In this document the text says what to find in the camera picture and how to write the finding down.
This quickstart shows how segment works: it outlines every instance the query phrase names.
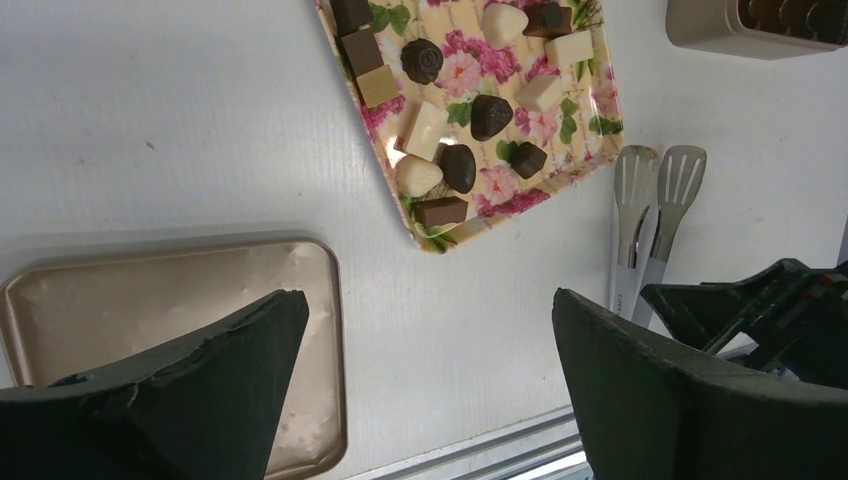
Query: rose-shaped chocolate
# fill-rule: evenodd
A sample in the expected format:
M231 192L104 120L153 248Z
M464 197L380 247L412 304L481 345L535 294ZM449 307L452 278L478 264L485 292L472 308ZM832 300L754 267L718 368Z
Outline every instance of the rose-shaped chocolate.
M403 71L409 79L421 85L429 85L439 78L445 63L442 51L433 42L423 38L409 42L400 54Z

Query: white chocolate heart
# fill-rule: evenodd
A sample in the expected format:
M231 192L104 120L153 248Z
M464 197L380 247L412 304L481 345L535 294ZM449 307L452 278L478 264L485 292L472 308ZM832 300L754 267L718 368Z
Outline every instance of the white chocolate heart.
M442 169L415 155L407 155L395 167L398 190L407 197L422 197L441 183Z
M524 10L493 3L483 12L483 36L490 47L500 50L520 37L528 23Z

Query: square chocolate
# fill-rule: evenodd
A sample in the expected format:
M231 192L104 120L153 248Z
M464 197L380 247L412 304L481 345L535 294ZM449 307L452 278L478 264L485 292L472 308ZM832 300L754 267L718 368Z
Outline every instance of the square chocolate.
M342 36L374 20L368 0L330 0L330 8L333 9L338 34Z
M539 173L548 160L544 150L530 142L524 142L515 149L509 159L512 169L525 180Z
M380 106L400 95L392 67L388 65L356 77L356 86L359 87L359 95L368 108Z
M370 27L342 37L342 48L353 76L358 77L383 66L383 55Z

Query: black plastic part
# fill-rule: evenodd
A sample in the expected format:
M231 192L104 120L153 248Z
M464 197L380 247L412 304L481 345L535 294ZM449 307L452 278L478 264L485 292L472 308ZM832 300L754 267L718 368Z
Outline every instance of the black plastic part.
M260 480L309 319L276 292L46 388L0 391L0 478Z
M554 298L557 350L596 478L833 478L848 392L757 372Z
M783 365L801 380L848 389L848 270L780 260L736 283L648 285L642 296L672 336L716 354L737 334L759 347L745 365Z

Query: beige metal tray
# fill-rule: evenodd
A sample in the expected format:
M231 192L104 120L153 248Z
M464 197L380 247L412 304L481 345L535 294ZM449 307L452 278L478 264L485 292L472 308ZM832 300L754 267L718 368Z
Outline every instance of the beige metal tray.
M302 290L310 313L266 479L299 480L332 468L347 448L338 264L321 245L30 270L3 288L0 334L15 383L45 386L206 326L277 289Z

